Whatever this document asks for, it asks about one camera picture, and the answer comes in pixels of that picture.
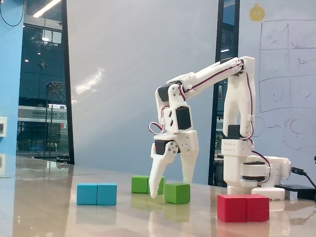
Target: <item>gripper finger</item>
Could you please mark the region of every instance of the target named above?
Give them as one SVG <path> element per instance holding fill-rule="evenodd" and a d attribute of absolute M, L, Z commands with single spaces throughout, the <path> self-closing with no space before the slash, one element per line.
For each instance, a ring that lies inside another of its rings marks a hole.
<path fill-rule="evenodd" d="M 198 152 L 192 152 L 190 155 L 181 155 L 183 182 L 187 184 L 192 183 L 194 168 Z"/>
<path fill-rule="evenodd" d="M 155 148 L 152 149 L 151 157 L 153 166 L 149 177 L 150 195 L 155 198 L 158 194 L 159 183 L 168 163 L 172 163 L 177 155 L 178 145 L 175 142 L 168 142 L 163 155 L 157 155 Z"/>

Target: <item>light switch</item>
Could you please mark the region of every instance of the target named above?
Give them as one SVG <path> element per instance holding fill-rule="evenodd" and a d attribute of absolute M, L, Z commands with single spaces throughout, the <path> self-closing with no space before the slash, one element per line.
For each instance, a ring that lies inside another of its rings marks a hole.
<path fill-rule="evenodd" d="M 6 137 L 7 117 L 0 117 L 0 137 Z"/>

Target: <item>glossy table surface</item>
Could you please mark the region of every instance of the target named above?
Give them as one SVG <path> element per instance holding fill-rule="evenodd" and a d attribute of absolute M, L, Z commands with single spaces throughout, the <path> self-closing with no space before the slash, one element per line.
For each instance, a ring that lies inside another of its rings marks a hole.
<path fill-rule="evenodd" d="M 313 201 L 273 202 L 270 221 L 264 223 L 223 223 L 217 220 L 216 197 L 226 189 L 192 184 L 191 203 L 173 205 L 165 203 L 163 196 L 131 194 L 131 177 L 17 157 L 15 177 L 0 176 L 0 236 L 316 236 Z M 118 183 L 117 206 L 77 206 L 76 187 L 81 182 Z"/>

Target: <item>red cube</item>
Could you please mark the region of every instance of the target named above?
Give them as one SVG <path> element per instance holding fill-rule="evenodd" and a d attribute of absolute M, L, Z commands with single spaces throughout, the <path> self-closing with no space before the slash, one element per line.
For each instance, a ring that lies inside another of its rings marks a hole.
<path fill-rule="evenodd" d="M 269 198 L 259 195 L 247 195 L 247 220 L 249 222 L 268 221 L 269 213 Z"/>
<path fill-rule="evenodd" d="M 247 222 L 245 195 L 218 195 L 217 218 L 224 222 Z"/>

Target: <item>yellow sticker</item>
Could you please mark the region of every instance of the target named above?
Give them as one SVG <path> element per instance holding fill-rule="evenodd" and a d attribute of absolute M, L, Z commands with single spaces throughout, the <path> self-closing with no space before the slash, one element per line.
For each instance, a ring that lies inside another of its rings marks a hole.
<path fill-rule="evenodd" d="M 253 21 L 262 21 L 266 13 L 264 9 L 255 3 L 255 6 L 250 10 L 250 19 Z"/>

